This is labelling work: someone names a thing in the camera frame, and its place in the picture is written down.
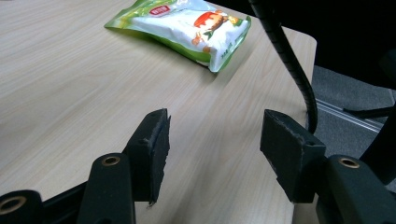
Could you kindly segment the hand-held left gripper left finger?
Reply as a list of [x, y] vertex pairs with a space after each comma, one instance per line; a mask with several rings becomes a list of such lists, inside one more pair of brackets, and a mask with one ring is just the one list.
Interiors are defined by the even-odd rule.
[[132, 169], [135, 202], [154, 204], [158, 200], [170, 150], [170, 121], [166, 108], [148, 113], [123, 150]]

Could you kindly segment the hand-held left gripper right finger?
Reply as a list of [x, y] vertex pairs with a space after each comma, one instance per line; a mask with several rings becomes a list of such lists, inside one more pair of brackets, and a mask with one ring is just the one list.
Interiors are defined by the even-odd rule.
[[260, 151], [292, 203], [312, 203], [326, 147], [286, 114], [266, 109]]

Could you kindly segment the green and white food packet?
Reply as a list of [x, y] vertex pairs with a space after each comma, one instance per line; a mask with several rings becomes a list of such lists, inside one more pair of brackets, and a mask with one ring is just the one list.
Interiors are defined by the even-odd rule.
[[235, 17], [205, 0], [137, 0], [107, 28], [148, 34], [217, 73], [244, 41], [251, 18]]

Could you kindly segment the black metal stand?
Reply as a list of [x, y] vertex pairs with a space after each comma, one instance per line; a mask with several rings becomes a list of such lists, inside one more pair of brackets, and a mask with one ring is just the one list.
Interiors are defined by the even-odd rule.
[[344, 108], [343, 111], [360, 119], [375, 119], [388, 117], [392, 112], [392, 106], [380, 107], [368, 110], [352, 110]]

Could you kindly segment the aluminium floor rail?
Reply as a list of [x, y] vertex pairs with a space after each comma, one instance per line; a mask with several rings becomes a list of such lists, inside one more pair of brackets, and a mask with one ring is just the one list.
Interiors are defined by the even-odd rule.
[[347, 112], [345, 112], [341, 107], [326, 103], [322, 100], [317, 99], [318, 110], [336, 116], [339, 119], [348, 121], [355, 125], [358, 125], [364, 129], [370, 130], [371, 132], [379, 133], [383, 127], [383, 124], [371, 119], [360, 119]]

